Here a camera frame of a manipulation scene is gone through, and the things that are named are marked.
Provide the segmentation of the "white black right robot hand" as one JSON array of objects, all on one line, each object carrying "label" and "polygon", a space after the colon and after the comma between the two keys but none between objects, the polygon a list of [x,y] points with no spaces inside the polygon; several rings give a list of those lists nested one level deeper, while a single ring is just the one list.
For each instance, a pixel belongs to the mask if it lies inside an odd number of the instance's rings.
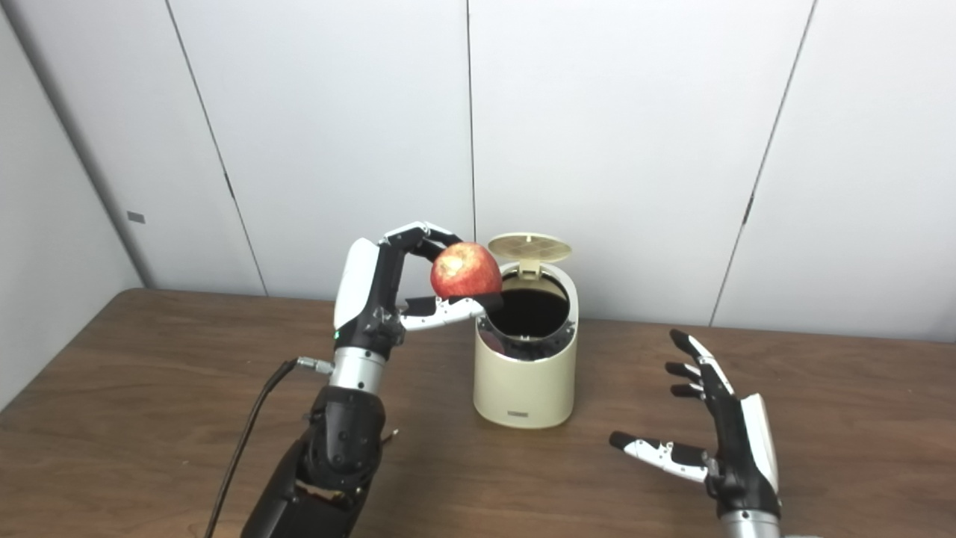
[{"label": "white black right robot hand", "polygon": [[609,444],[667,474],[703,484],[727,537],[780,537],[779,471],[764,399],[738,395],[717,358],[693,335],[673,328],[669,336],[693,361],[665,364],[669,374],[686,379],[671,386],[671,394],[706,405],[716,450],[621,431],[610,433]]}]

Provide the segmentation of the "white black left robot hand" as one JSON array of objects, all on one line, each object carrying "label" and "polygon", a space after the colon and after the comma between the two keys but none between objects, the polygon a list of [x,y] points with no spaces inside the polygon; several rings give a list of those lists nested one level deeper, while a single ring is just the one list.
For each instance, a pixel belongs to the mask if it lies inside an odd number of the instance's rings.
[{"label": "white black left robot hand", "polygon": [[449,326],[502,309],[500,291],[413,297],[407,309],[397,306],[406,256],[433,262],[462,242],[454,232],[427,221],[392,229],[378,241],[352,242],[335,300],[335,348],[357,347],[387,359],[409,331]]}]

